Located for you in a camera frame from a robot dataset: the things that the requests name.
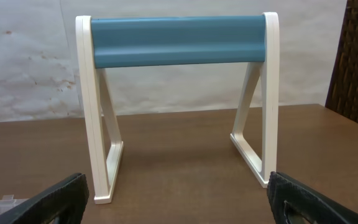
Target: brown woven panel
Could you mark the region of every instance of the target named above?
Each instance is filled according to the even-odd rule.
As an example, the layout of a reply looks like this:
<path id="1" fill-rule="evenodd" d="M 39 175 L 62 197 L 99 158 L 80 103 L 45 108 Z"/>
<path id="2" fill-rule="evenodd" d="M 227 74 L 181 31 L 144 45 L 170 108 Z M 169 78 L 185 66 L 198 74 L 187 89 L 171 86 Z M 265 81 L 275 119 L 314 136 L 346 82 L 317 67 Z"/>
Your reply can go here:
<path id="1" fill-rule="evenodd" d="M 348 0 L 326 107 L 358 123 L 358 0 Z"/>

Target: brown table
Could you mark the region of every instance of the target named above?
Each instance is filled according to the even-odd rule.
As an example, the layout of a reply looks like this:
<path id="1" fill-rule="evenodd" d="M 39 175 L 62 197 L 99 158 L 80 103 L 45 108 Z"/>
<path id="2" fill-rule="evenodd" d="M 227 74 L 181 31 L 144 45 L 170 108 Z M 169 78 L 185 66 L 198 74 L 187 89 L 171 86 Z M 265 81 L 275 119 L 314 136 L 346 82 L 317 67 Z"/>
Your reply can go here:
<path id="1" fill-rule="evenodd" d="M 229 138 L 235 112 L 119 116 L 125 146 L 107 205 L 93 202 L 83 119 L 0 123 L 0 198 L 81 172 L 91 194 L 83 223 L 273 223 L 266 190 Z M 261 112 L 251 109 L 245 130 L 259 155 Z M 320 105 L 281 106 L 277 170 L 358 212 L 358 124 Z"/>

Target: white frame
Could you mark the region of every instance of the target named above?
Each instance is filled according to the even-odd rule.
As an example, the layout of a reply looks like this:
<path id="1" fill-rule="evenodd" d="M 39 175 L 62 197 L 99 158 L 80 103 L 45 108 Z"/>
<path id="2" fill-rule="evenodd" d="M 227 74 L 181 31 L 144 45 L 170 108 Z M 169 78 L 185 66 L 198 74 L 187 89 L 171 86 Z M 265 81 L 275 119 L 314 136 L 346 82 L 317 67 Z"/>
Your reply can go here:
<path id="1" fill-rule="evenodd" d="M 265 12 L 264 15 L 266 18 L 265 62 L 248 64 L 236 120 L 230 137 L 260 184 L 266 187 L 270 172 L 276 169 L 277 159 L 280 41 L 277 13 Z M 124 143 L 121 140 L 113 102 L 110 97 L 111 91 L 107 83 L 106 71 L 94 67 L 91 16 L 78 16 L 76 18 L 76 43 L 95 191 L 94 201 L 96 204 L 110 203 Z M 259 77 L 262 81 L 263 98 L 262 160 L 242 135 Z M 104 150 L 102 110 L 111 140 L 107 158 Z"/>

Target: white backdrop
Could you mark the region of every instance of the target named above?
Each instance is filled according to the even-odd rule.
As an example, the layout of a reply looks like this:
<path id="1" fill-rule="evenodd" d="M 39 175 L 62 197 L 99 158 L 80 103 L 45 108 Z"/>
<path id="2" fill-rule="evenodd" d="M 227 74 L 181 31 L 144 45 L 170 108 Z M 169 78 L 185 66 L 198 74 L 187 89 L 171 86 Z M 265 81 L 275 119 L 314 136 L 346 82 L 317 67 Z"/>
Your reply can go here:
<path id="1" fill-rule="evenodd" d="M 280 20 L 280 104 L 324 104 L 346 0 L 0 0 L 0 121 L 82 116 L 75 16 Z M 235 108 L 246 63 L 109 69 L 118 114 Z M 252 100 L 260 106 L 260 87 Z"/>

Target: wooden table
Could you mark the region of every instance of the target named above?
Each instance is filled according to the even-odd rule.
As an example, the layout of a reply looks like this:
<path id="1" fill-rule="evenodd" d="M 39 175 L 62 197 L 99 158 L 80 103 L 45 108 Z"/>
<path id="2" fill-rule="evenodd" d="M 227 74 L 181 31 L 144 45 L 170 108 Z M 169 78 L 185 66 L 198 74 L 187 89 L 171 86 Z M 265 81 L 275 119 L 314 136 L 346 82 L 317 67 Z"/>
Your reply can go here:
<path id="1" fill-rule="evenodd" d="M 82 172 L 91 194 L 83 223 L 274 223 L 229 138 L 235 112 L 119 116 L 125 146 L 107 205 L 92 200 L 83 119 L 0 123 L 0 198 L 29 198 Z M 261 115 L 251 109 L 245 130 L 259 155 Z M 320 105 L 281 106 L 277 170 L 358 212 L 358 124 Z"/>

